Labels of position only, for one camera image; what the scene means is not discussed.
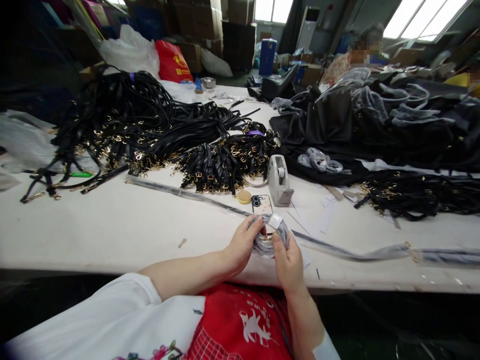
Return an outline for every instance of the white shirt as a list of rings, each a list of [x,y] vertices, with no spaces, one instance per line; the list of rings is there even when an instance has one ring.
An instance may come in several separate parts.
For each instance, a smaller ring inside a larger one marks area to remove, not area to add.
[[[204,310],[204,296],[162,302],[148,276],[127,273],[7,346],[21,360],[168,359],[190,348]],[[313,353],[340,359],[326,331]]]

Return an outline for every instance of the woman's hand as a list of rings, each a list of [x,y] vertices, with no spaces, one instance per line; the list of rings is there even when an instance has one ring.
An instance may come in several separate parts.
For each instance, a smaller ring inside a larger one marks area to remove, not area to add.
[[[285,249],[280,236],[272,235],[275,250],[276,277],[286,296],[294,296],[306,288],[304,282],[304,261],[300,247],[291,231],[288,232],[288,249]]]
[[[247,266],[255,236],[260,232],[267,234],[261,215],[250,215],[236,229],[230,244],[223,250],[228,266],[232,266],[232,276],[240,274]]]

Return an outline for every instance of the bright window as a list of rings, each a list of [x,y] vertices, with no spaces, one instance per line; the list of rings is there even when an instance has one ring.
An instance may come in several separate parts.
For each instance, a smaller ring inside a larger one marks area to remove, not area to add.
[[[383,36],[433,42],[470,1],[402,0]]]
[[[256,0],[255,20],[285,24],[293,0]]]
[[[108,0],[108,2],[115,4],[115,5],[125,5],[124,0]]]

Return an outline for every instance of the tape dispenser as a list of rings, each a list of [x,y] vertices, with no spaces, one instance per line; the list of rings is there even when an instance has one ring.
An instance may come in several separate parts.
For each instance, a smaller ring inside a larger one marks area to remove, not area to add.
[[[287,207],[294,194],[290,188],[289,173],[283,155],[272,155],[267,168],[270,198],[276,207]]]

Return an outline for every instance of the table surface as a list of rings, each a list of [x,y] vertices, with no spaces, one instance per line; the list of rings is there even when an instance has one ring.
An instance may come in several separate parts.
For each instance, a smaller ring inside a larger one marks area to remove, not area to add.
[[[247,97],[246,88],[218,86],[216,93]],[[227,100],[217,100],[224,104]],[[269,125],[277,113],[268,104],[244,102],[242,114],[261,108],[252,120]],[[0,163],[11,160],[0,157]],[[171,169],[151,171],[148,179],[180,186],[182,175]],[[62,190],[62,199],[44,196],[28,204],[19,202],[30,184],[27,174],[14,174],[21,184],[0,193],[0,268],[121,274],[152,263],[196,256],[223,249],[239,225],[239,215],[216,206],[125,183],[125,176],[86,195]],[[321,200],[330,194],[316,183],[290,176],[293,199],[307,212],[323,209]],[[36,185],[32,194],[42,190]],[[248,190],[270,194],[268,186]],[[222,203],[251,212],[230,194],[205,194]],[[296,231],[305,230],[288,213],[273,207]],[[476,215],[439,214],[419,222],[398,219],[401,229],[380,217],[369,206],[356,210],[344,199],[337,203],[327,234],[320,240],[365,253],[408,241],[413,248],[477,248],[479,221]],[[180,242],[187,241],[179,248]],[[360,263],[334,257],[303,239],[311,264],[305,269],[307,286],[338,290],[397,290],[480,293],[477,269],[425,267],[410,257]],[[272,259],[252,256],[238,281],[256,285],[278,284]]]

